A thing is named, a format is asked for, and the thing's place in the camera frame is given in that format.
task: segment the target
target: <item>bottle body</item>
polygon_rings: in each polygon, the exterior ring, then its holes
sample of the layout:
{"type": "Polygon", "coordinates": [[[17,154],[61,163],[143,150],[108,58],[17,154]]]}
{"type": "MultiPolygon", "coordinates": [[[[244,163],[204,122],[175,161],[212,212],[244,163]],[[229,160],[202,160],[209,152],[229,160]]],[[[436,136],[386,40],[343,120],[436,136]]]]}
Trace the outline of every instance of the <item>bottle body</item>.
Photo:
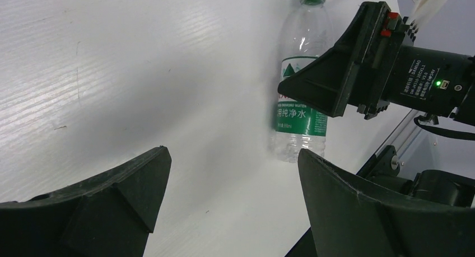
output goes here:
{"type": "MultiPolygon", "coordinates": [[[[316,6],[303,2],[284,23],[281,81],[306,67],[333,45],[332,25],[323,2],[316,6]]],[[[325,115],[283,95],[278,97],[276,112],[274,151],[279,160],[296,162],[302,148],[324,156],[325,115]]]]}

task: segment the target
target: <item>white table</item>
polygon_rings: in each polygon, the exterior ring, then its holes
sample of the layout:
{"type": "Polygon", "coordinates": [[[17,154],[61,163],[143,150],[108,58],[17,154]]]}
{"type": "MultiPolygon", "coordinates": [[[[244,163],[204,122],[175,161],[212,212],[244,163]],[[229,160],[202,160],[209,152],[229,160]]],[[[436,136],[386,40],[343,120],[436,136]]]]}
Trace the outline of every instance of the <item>white table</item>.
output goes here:
{"type": "MultiPolygon", "coordinates": [[[[363,1],[328,0],[340,36],[363,1]]],[[[297,0],[0,0],[0,202],[159,145],[173,164],[145,256],[284,256],[309,227],[295,165],[267,150],[277,38],[297,0]]],[[[408,113],[331,119],[356,172],[408,113]]]]}

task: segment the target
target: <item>water bottle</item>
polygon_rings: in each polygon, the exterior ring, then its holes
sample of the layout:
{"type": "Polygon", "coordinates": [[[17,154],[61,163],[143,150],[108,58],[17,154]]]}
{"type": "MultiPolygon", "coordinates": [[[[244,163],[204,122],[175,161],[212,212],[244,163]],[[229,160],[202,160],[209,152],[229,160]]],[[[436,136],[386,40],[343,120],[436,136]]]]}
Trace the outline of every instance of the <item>water bottle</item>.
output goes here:
{"type": "MultiPolygon", "coordinates": [[[[300,0],[300,7],[284,23],[281,36],[281,81],[325,53],[331,45],[332,24],[325,0],[300,0]]],[[[327,117],[310,107],[279,95],[274,150],[277,158],[296,162],[302,148],[324,156],[327,117]]]]}

